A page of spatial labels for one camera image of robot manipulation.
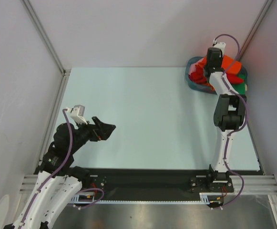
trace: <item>purple cable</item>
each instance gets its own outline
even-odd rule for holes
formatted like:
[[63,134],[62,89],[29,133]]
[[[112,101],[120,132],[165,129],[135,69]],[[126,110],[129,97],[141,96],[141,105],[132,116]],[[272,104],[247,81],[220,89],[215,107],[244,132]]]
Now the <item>purple cable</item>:
[[101,188],[93,187],[93,188],[88,188],[88,189],[84,189],[84,190],[81,190],[81,191],[77,192],[77,194],[79,194],[79,193],[82,193],[82,192],[96,191],[96,190],[102,192],[101,197],[99,199],[95,200],[94,202],[90,203],[90,204],[87,204],[87,205],[82,206],[82,207],[78,207],[79,209],[89,208],[89,207],[93,206],[94,204],[96,204],[98,201],[102,200],[102,198],[104,197],[104,191]]
[[[238,52],[237,52],[237,55],[236,55],[234,61],[224,70],[224,72],[223,72],[223,74],[222,74],[222,76],[223,76],[223,75],[227,72],[227,70],[230,69],[231,66],[237,61],[237,59],[238,59],[238,57],[239,57],[239,54],[240,54],[240,45],[239,45],[239,42],[237,41],[237,39],[236,39],[234,36],[229,35],[229,34],[225,34],[225,33],[224,33],[224,34],[221,34],[221,35],[219,35],[219,36],[217,36],[217,37],[215,38],[215,40],[217,40],[217,39],[218,39],[219,37],[221,37],[221,36],[227,36],[227,37],[232,38],[232,39],[237,43],[237,47],[238,47]],[[238,93],[236,93],[236,92],[234,92],[233,90],[231,90],[231,88],[229,87],[228,83],[225,81],[224,78],[222,78],[222,80],[223,80],[223,83],[225,84],[225,86],[226,86],[226,87],[228,88],[228,90],[230,91],[230,93],[232,93],[232,94],[238,96],[239,99],[241,100],[241,102],[243,103],[244,107],[245,107],[245,121],[244,121],[243,125],[242,125],[239,129],[234,130],[234,131],[231,131],[231,132],[227,135],[226,144],[225,144],[225,148],[224,148],[224,156],[223,156],[223,159],[224,159],[224,164],[225,164],[226,168],[228,169],[228,171],[229,171],[231,174],[240,177],[240,179],[242,180],[242,186],[241,186],[241,188],[240,188],[238,194],[237,194],[237,195],[235,196],[235,198],[233,198],[231,201],[229,201],[228,203],[226,203],[226,204],[223,205],[223,206],[226,206],[226,205],[229,205],[229,204],[231,204],[232,202],[234,202],[234,201],[241,195],[241,193],[242,193],[242,191],[243,191],[243,188],[244,188],[244,179],[243,179],[243,177],[242,177],[240,174],[238,174],[238,173],[236,173],[236,172],[234,172],[234,171],[232,171],[232,170],[230,169],[230,167],[228,166],[228,164],[227,164],[227,162],[226,162],[226,159],[227,159],[226,156],[227,156],[227,148],[228,148],[228,144],[229,144],[229,137],[230,137],[233,133],[236,133],[236,132],[239,132],[239,131],[243,130],[244,127],[246,127],[246,125],[247,125],[247,122],[248,122],[248,109],[247,109],[247,104],[246,104],[244,98],[242,98],[242,96],[239,95]]]
[[[63,110],[62,110],[63,115],[64,115],[65,120],[66,120],[66,124],[67,124],[68,130],[69,130],[69,133],[70,133],[70,145],[69,145],[69,147],[68,147],[67,155],[66,155],[64,161],[62,162],[62,164],[61,164],[52,174],[50,174],[50,175],[43,181],[43,183],[41,183],[40,187],[37,189],[38,192],[40,192],[40,190],[44,187],[44,185],[46,185],[46,183],[50,180],[50,178],[52,178],[54,175],[56,175],[56,174],[63,168],[63,166],[66,164],[68,158],[69,158],[70,155],[71,155],[71,151],[72,151],[72,128],[71,128],[70,121],[68,120],[68,117],[67,117],[67,115],[66,115],[66,111],[67,111],[67,109],[63,109]],[[25,214],[24,214],[24,216],[23,216],[23,218],[22,218],[22,220],[21,220],[21,223],[24,223],[24,222],[25,222],[26,217],[27,217],[27,215],[28,215],[28,213],[29,213],[29,210],[30,210],[30,208],[32,207],[32,204],[33,204],[34,200],[36,199],[37,195],[38,195],[38,193],[35,193],[35,194],[33,195],[32,199],[31,199],[31,201],[30,201],[30,203],[29,203],[29,205],[28,205],[28,207],[27,207],[27,209],[26,209],[26,211],[25,211]]]

